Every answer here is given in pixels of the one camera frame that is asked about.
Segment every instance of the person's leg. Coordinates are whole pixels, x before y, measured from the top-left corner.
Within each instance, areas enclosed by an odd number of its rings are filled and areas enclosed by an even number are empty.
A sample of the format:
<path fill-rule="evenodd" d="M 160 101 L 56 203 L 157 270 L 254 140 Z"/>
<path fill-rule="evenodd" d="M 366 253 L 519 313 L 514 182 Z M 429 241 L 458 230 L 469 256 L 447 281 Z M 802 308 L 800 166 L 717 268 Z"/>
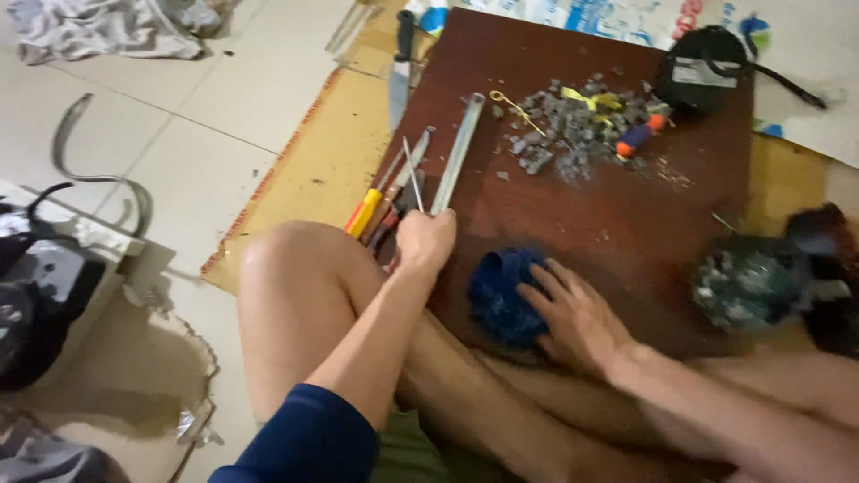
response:
<path fill-rule="evenodd" d="M 286 223 L 247 250 L 239 319 L 248 391 L 268 419 L 349 331 L 385 274 L 341 230 Z M 668 481 L 700 474 L 675 460 L 625 454 L 556 421 L 496 379 L 432 321 L 417 330 L 398 397 L 455 442 L 531 481 Z"/>
<path fill-rule="evenodd" d="M 674 416 L 620 394 L 602 382 L 478 357 L 511 386 L 564 423 L 607 441 L 670 449 L 720 460 L 718 448 Z M 688 362 L 705 374 L 786 406 L 859 431 L 859 363 L 822 352 Z"/>

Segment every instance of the blue sponge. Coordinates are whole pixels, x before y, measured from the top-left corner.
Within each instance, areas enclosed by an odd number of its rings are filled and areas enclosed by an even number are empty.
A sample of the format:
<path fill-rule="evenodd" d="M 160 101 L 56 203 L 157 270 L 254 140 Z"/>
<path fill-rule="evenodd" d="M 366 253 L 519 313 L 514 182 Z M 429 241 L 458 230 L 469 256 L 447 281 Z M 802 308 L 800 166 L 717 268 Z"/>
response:
<path fill-rule="evenodd" d="M 543 291 L 528 270 L 532 263 L 545 267 L 545 257 L 525 248 L 489 252 L 474 271 L 468 289 L 474 319 L 510 347 L 530 347 L 537 336 L 549 332 L 543 318 L 516 293 L 518 284 Z"/>

